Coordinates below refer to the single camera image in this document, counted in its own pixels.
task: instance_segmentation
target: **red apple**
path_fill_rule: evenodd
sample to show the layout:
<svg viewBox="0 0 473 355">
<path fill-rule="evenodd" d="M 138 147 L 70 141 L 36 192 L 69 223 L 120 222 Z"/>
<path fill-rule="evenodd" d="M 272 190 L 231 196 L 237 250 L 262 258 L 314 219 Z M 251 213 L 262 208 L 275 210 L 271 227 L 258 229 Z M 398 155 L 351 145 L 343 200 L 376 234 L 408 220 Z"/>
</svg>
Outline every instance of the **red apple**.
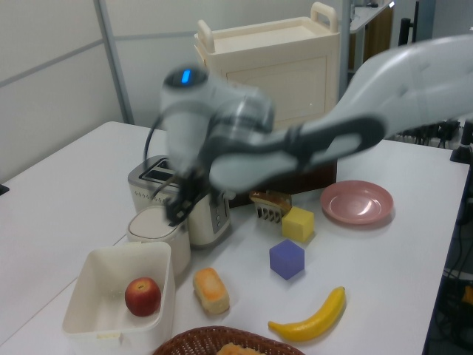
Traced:
<svg viewBox="0 0 473 355">
<path fill-rule="evenodd" d="M 140 277 L 126 288 L 125 303 L 135 316 L 149 316 L 160 307 L 161 290 L 152 278 Z"/>
</svg>

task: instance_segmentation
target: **white container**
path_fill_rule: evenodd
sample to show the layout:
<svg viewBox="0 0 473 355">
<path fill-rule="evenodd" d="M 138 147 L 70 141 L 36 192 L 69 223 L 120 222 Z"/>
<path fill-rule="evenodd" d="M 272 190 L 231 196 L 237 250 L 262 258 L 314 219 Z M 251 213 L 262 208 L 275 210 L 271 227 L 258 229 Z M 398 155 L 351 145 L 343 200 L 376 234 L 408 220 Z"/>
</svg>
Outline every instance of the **white container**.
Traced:
<svg viewBox="0 0 473 355">
<path fill-rule="evenodd" d="M 200 20 L 195 49 L 210 72 L 266 92 L 276 105 L 276 129 L 321 118 L 337 103 L 340 34 L 336 12 L 325 4 L 313 4 L 310 18 L 227 30 Z"/>
<path fill-rule="evenodd" d="M 140 211 L 126 230 L 132 242 L 164 242 L 171 246 L 174 276 L 184 271 L 191 261 L 191 244 L 185 223 L 170 227 L 164 206 L 150 206 Z"/>
<path fill-rule="evenodd" d="M 124 292 L 138 277 L 160 287 L 160 309 L 136 317 Z M 77 279 L 63 332 L 77 355 L 151 355 L 171 337 L 175 284 L 171 247 L 166 243 L 127 243 L 92 251 Z"/>
</svg>

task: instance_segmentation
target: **blue indicator light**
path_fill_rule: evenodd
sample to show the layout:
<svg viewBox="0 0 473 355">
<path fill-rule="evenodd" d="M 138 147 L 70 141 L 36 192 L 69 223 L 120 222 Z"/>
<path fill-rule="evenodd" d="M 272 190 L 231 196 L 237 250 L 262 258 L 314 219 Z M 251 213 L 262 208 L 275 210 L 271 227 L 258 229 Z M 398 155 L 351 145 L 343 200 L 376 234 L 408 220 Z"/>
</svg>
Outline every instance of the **blue indicator light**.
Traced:
<svg viewBox="0 0 473 355">
<path fill-rule="evenodd" d="M 180 83 L 187 84 L 189 82 L 190 76 L 191 76 L 191 70 L 190 69 L 184 70 L 183 77 L 180 79 Z"/>
</svg>

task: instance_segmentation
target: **white table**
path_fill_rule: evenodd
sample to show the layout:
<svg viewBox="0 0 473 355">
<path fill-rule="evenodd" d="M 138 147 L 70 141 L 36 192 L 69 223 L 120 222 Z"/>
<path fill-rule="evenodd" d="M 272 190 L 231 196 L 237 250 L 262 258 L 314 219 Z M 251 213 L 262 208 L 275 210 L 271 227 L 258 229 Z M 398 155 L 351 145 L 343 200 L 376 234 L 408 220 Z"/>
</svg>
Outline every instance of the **white table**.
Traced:
<svg viewBox="0 0 473 355">
<path fill-rule="evenodd" d="M 5 183 L 0 197 L 1 355 L 72 354 L 61 323 L 86 255 L 116 243 L 135 215 L 128 173 L 141 162 L 147 129 L 105 124 Z M 163 154 L 157 132 L 152 154 Z M 252 206 L 231 211 L 232 233 L 194 251 L 177 280 L 173 334 L 221 324 L 279 339 L 268 320 L 304 319 L 338 285 L 347 308 L 327 335 L 296 345 L 306 354 L 420 354 L 429 327 L 468 166 L 450 151 L 383 141 L 338 162 L 338 180 L 368 180 L 391 192 L 391 223 L 347 228 L 321 211 L 321 191 L 294 197 L 314 211 L 316 236 L 306 268 L 289 281 L 269 269 L 268 249 L 283 240 Z M 207 317 L 192 273 L 213 266 L 231 310 Z"/>
</svg>

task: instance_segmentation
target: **blue cube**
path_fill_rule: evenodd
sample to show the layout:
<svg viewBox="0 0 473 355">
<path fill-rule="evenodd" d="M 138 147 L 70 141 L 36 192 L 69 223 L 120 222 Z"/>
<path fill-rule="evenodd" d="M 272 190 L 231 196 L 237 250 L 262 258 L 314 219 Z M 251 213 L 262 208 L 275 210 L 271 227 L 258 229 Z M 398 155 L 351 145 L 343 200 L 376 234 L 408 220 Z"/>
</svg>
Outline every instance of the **blue cube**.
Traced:
<svg viewBox="0 0 473 355">
<path fill-rule="evenodd" d="M 282 278 L 289 280 L 304 270 L 304 249 L 286 239 L 269 249 L 269 265 Z"/>
</svg>

